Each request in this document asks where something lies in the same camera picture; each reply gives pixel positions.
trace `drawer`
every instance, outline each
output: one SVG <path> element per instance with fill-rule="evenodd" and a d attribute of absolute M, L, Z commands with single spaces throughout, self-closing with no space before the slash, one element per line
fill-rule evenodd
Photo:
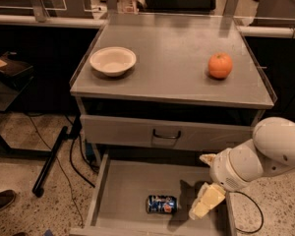
<path fill-rule="evenodd" d="M 222 150 L 252 136 L 252 128 L 233 125 L 82 115 L 86 139 L 92 144 Z"/>
<path fill-rule="evenodd" d="M 171 154 L 160 151 L 163 159 Z M 186 158 L 170 155 L 172 163 L 154 162 L 155 157 L 127 160 L 109 150 L 103 157 L 96 187 L 89 206 L 85 228 L 72 228 L 70 235 L 231 235 L 233 225 L 226 203 L 211 210 L 203 219 L 192 220 L 188 212 L 204 182 L 210 183 L 209 168 L 173 163 Z M 174 196 L 178 211 L 174 214 L 148 214 L 148 195 Z"/>

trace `bowl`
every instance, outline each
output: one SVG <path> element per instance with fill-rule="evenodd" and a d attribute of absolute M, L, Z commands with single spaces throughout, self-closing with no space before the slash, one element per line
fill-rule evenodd
<path fill-rule="evenodd" d="M 106 76 L 118 77 L 132 68 L 137 61 L 136 54 L 123 47 L 107 47 L 90 56 L 92 67 Z"/>

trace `white robot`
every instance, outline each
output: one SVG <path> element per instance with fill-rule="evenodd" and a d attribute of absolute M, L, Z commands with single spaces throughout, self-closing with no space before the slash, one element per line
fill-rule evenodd
<path fill-rule="evenodd" d="M 190 216 L 202 218 L 225 198 L 261 177 L 273 177 L 295 169 L 295 123 L 278 117 L 266 118 L 254 128 L 253 137 L 218 154 L 204 154 L 210 166 L 212 185 L 194 201 Z"/>

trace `can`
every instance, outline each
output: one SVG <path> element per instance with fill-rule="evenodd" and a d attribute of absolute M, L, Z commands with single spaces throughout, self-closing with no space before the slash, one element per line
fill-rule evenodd
<path fill-rule="evenodd" d="M 165 195 L 147 197 L 147 213 L 175 213 L 178 209 L 177 199 Z"/>

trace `desk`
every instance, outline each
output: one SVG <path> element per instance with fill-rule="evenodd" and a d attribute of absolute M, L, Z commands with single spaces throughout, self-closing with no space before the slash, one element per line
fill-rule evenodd
<path fill-rule="evenodd" d="M 137 55 L 138 62 L 135 67 L 121 78 L 106 78 L 90 66 L 91 54 L 108 46 L 126 47 Z M 208 57 L 217 51 L 227 51 L 234 62 L 232 73 L 223 81 L 214 80 L 207 75 Z M 166 148 L 177 149 L 182 153 L 185 151 L 186 154 L 187 150 L 219 151 L 251 138 L 252 127 L 263 111 L 273 107 L 273 100 L 247 46 L 233 21 L 228 18 L 111 15 L 73 80 L 71 94 L 76 98 L 82 113 L 81 121 L 86 140 L 94 148 L 100 148 L 98 145 Z M 99 150 L 98 161 L 102 159 L 102 154 L 103 151 Z M 140 150 L 135 155 L 142 156 Z M 164 218 L 164 224 L 158 224 L 157 227 L 153 224 L 157 224 L 155 217 L 151 219 L 154 221 L 150 221 L 145 215 L 141 217 L 145 195 L 150 190 L 160 190 L 156 183 L 155 189 L 152 184 L 150 185 L 152 180 L 147 173 L 146 176 L 144 173 L 140 174 L 142 181 L 146 180 L 149 183 L 146 188 L 137 178 L 131 178 L 131 181 L 134 181 L 133 185 L 138 186 L 140 191 L 133 190 L 136 189 L 134 187 L 129 189 L 127 194 L 131 196 L 134 191 L 140 196 L 140 201 L 136 199 L 138 203 L 134 204 L 139 207 L 138 213 L 133 212 L 132 216 L 128 214 L 128 217 L 123 218 L 127 210 L 123 206 L 114 211 L 115 215 L 110 214 L 110 223 L 102 224 L 102 219 L 107 217 L 108 213 L 105 195 L 109 193 L 111 199 L 121 200 L 118 192 L 115 196 L 112 194 L 109 183 L 111 179 L 115 179 L 109 173 L 115 170 L 114 168 L 111 171 L 111 165 L 117 164 L 118 168 L 119 164 L 115 161 L 109 162 L 109 152 L 103 158 L 101 174 L 98 176 L 99 183 L 86 222 L 88 229 L 91 228 L 95 233 L 96 230 L 103 230 L 102 227 L 105 227 L 112 230 L 111 235 L 115 235 L 116 232 L 113 230 L 116 228 L 120 230 L 128 227 L 133 230 L 128 230 L 127 235 L 141 235 L 134 232 L 138 233 L 139 230 L 171 233 L 173 228 L 170 227 L 168 219 Z M 170 172 L 175 171 L 170 165 L 167 166 Z M 160 169 L 162 167 L 163 165 L 158 165 L 154 168 L 159 171 L 159 176 L 170 178 L 164 173 L 166 170 Z M 125 169 L 127 167 L 119 168 L 120 174 L 126 172 L 129 175 L 131 172 Z M 199 169 L 195 168 L 186 170 L 199 172 Z M 206 178 L 207 173 L 202 175 L 199 172 L 199 181 Z M 126 179 L 125 177 L 122 178 L 123 181 L 119 181 L 119 185 L 124 185 L 124 189 L 128 186 Z M 186 178 L 186 181 L 190 181 L 190 185 L 195 183 L 195 179 Z M 177 194 L 184 192 L 179 190 L 178 185 L 173 189 L 175 190 L 172 192 Z M 182 210 L 187 217 L 188 198 L 190 197 L 182 197 L 185 204 Z M 221 235 L 216 224 L 211 224 L 213 216 L 210 219 L 207 221 L 211 226 L 210 235 Z M 125 226 L 128 225 L 126 228 L 119 223 L 124 220 L 129 222 L 124 223 Z M 176 228 L 178 234 L 191 235 L 193 230 L 203 230 L 204 234 L 207 234 L 205 222 L 202 226 L 191 221 L 186 223 L 187 229 L 184 226 Z M 74 233 L 88 235 L 89 232 Z"/>
<path fill-rule="evenodd" d="M 11 89 L 0 82 L 0 111 L 6 111 L 19 94 L 19 91 Z M 13 148 L 10 147 L 0 135 L 0 156 L 10 158 L 46 159 L 46 162 L 32 188 L 32 192 L 39 198 L 43 195 L 42 185 L 56 158 L 57 151 L 61 146 L 62 141 L 65 139 L 66 132 L 67 127 L 63 127 L 51 151 Z"/>

